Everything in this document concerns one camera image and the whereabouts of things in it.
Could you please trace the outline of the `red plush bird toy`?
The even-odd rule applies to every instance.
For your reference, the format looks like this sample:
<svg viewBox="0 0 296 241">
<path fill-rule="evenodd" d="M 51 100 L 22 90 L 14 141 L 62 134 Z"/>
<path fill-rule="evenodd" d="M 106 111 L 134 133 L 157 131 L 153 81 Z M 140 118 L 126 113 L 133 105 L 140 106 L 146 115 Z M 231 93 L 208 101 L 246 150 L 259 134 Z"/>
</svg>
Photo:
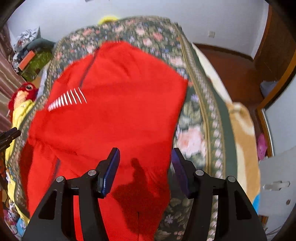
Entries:
<svg viewBox="0 0 296 241">
<path fill-rule="evenodd" d="M 21 87 L 11 97 L 11 100 L 8 104 L 9 110 L 13 111 L 27 100 L 35 101 L 38 90 L 39 89 L 36 88 L 34 84 L 22 84 Z"/>
</svg>

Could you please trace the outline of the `beige orange blanket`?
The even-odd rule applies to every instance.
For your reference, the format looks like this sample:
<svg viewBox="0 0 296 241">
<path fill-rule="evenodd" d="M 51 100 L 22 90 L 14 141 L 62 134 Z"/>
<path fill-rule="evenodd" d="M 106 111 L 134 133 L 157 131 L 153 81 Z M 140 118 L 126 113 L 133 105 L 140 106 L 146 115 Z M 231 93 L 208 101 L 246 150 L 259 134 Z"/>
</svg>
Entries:
<svg viewBox="0 0 296 241">
<path fill-rule="evenodd" d="M 260 169 L 257 156 L 255 128 L 248 109 L 240 102 L 233 102 L 220 76 L 202 51 L 195 50 L 206 76 L 223 99 L 228 109 L 234 133 L 237 156 L 237 180 L 253 205 L 259 204 Z"/>
</svg>

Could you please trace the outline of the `pile of clutter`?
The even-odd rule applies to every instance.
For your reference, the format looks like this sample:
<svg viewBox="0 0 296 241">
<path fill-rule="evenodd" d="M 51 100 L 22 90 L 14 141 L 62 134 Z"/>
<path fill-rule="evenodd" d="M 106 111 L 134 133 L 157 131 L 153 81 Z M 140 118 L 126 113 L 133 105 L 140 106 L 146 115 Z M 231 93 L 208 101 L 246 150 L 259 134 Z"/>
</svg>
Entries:
<svg viewBox="0 0 296 241">
<path fill-rule="evenodd" d="M 27 54 L 28 50 L 27 47 L 30 43 L 32 43 L 34 40 L 39 38 L 41 36 L 40 34 L 40 27 L 34 28 L 34 29 L 28 29 L 22 32 L 17 38 L 13 45 L 14 49 L 14 56 L 13 60 L 17 61 L 18 59 L 21 59 L 24 57 L 25 54 Z"/>
</svg>

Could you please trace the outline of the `floral bedspread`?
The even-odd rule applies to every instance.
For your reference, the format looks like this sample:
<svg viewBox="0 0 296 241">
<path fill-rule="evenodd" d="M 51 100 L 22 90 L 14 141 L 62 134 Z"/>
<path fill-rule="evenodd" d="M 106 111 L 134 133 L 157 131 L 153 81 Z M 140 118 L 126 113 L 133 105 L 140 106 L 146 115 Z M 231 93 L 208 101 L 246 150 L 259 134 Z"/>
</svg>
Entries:
<svg viewBox="0 0 296 241">
<path fill-rule="evenodd" d="M 105 42 L 127 42 L 163 61 L 187 80 L 188 87 L 172 150 L 178 148 L 196 169 L 202 169 L 213 177 L 236 175 L 236 149 L 226 104 L 206 77 L 182 29 L 167 18 L 129 17 L 84 27 L 59 40 L 47 71 L 43 94 L 27 116 L 31 123 L 36 112 L 44 108 L 54 82 L 65 69 L 73 62 L 95 53 Z M 170 202 L 153 240 L 181 240 L 189 221 L 193 201 L 182 192 L 172 162 L 168 170 L 168 184 Z M 84 240 L 78 196 L 74 196 L 74 223 L 76 240 Z"/>
</svg>

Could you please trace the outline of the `brown wooden door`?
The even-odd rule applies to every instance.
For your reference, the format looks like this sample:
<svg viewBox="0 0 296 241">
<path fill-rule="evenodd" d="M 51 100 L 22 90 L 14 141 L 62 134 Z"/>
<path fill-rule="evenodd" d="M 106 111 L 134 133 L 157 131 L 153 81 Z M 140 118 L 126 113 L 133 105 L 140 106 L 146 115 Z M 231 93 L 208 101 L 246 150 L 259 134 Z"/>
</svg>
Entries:
<svg viewBox="0 0 296 241">
<path fill-rule="evenodd" d="M 295 38 L 271 5 L 268 6 L 267 21 L 254 63 L 263 80 L 277 82 L 257 107 L 260 111 L 268 108 L 281 95 L 295 74 Z"/>
</svg>

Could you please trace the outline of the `white wall socket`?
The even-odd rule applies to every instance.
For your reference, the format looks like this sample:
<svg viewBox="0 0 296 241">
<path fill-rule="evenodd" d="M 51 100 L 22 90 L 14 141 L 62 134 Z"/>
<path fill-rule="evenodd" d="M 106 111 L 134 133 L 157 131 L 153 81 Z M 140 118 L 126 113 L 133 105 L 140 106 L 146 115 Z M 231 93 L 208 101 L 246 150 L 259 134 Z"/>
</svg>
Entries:
<svg viewBox="0 0 296 241">
<path fill-rule="evenodd" d="M 209 38 L 215 38 L 215 32 L 214 31 L 209 31 L 208 32 L 208 37 Z"/>
</svg>

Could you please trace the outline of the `red zip jacket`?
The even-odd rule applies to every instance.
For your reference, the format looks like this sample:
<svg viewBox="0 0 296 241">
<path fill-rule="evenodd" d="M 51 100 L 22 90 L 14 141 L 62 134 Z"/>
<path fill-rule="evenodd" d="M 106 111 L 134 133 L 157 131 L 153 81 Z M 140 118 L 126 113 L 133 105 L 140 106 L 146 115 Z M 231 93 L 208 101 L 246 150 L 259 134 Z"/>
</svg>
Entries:
<svg viewBox="0 0 296 241">
<path fill-rule="evenodd" d="M 36 112 L 20 167 L 33 214 L 58 176 L 76 178 L 112 148 L 120 163 L 99 202 L 110 240 L 153 240 L 170 202 L 168 170 L 187 80 L 127 42 L 73 62 Z"/>
</svg>

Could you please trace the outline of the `yellow garment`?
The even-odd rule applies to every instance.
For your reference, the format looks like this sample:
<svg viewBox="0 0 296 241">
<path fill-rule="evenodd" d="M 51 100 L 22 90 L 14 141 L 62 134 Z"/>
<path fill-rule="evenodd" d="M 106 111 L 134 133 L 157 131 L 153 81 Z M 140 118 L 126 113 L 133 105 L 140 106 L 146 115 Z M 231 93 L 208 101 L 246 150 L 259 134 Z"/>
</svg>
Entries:
<svg viewBox="0 0 296 241">
<path fill-rule="evenodd" d="M 27 140 L 31 119 L 27 118 L 35 103 L 27 100 L 13 111 L 12 128 L 21 130 L 22 134 L 13 140 L 5 151 L 6 180 L 8 181 L 8 196 L 25 224 L 30 222 L 26 195 L 21 178 L 20 158 Z"/>
</svg>

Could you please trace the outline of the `striped red curtain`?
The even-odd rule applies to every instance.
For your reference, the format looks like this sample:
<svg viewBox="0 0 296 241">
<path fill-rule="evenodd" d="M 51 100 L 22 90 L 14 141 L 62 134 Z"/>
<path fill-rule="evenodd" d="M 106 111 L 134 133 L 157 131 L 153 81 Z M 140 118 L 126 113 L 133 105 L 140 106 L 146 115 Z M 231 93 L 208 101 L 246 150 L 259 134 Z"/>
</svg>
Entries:
<svg viewBox="0 0 296 241">
<path fill-rule="evenodd" d="M 8 104 L 16 90 L 25 83 L 22 76 L 17 75 L 11 62 L 14 56 L 11 46 L 10 33 L 7 25 L 1 29 L 1 52 L 0 52 L 0 98 L 1 98 L 1 132 L 9 130 L 11 121 L 8 116 Z"/>
</svg>

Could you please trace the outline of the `orange box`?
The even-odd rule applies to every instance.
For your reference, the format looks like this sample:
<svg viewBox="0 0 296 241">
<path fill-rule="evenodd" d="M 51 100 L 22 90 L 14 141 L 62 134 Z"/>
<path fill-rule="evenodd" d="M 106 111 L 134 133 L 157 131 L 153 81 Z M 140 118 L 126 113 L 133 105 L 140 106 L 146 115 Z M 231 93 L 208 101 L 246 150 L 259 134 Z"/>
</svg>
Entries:
<svg viewBox="0 0 296 241">
<path fill-rule="evenodd" d="M 19 63 L 18 68 L 23 71 L 25 67 L 29 64 L 29 62 L 34 58 L 35 56 L 34 51 L 29 51 L 28 54 L 22 59 L 22 61 Z"/>
</svg>

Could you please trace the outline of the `grey pillow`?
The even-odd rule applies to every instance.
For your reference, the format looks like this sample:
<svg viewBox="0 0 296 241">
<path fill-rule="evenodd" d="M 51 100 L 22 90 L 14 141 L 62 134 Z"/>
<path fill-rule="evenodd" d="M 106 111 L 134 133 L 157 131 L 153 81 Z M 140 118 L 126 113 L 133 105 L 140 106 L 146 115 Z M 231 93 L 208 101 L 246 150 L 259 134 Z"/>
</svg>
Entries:
<svg viewBox="0 0 296 241">
<path fill-rule="evenodd" d="M 34 39 L 32 42 L 30 42 L 27 46 L 26 49 L 28 51 L 33 51 L 36 49 L 53 49 L 55 46 L 55 42 L 49 41 L 47 39 L 43 38 L 38 38 Z"/>
</svg>

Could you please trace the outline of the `green patterned box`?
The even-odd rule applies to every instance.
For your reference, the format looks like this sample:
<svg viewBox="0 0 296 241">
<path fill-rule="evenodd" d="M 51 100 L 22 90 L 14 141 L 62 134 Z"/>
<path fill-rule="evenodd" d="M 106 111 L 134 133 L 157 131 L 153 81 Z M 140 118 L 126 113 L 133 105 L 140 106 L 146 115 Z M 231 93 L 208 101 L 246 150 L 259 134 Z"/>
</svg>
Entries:
<svg viewBox="0 0 296 241">
<path fill-rule="evenodd" d="M 28 62 L 21 71 L 21 76 L 27 82 L 32 82 L 43 67 L 52 59 L 52 52 L 49 50 L 35 52 L 35 56 Z"/>
</svg>

